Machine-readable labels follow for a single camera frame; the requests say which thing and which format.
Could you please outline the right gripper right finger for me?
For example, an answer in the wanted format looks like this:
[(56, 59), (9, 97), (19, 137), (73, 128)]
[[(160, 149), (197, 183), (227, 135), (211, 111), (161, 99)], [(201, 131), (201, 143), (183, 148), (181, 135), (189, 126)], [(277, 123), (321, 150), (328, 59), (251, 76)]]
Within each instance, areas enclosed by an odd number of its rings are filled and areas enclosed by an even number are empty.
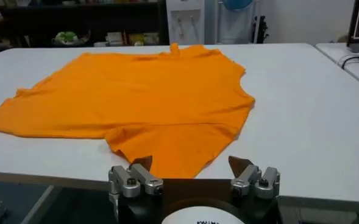
[(238, 197), (247, 196), (250, 191), (260, 199), (272, 199), (279, 195), (280, 173), (275, 167), (267, 167), (264, 172), (248, 159), (229, 156), (228, 162), (233, 172), (231, 190)]

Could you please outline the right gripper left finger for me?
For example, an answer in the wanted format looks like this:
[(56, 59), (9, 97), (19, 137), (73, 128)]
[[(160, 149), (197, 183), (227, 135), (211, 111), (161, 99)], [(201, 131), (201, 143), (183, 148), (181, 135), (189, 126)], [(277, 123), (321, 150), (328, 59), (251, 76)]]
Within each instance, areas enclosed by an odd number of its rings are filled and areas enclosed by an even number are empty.
[(135, 198), (141, 195), (142, 189), (148, 195), (161, 195), (164, 190), (163, 180), (149, 172), (151, 166), (152, 156), (137, 158), (126, 169), (113, 166), (108, 172), (110, 196)]

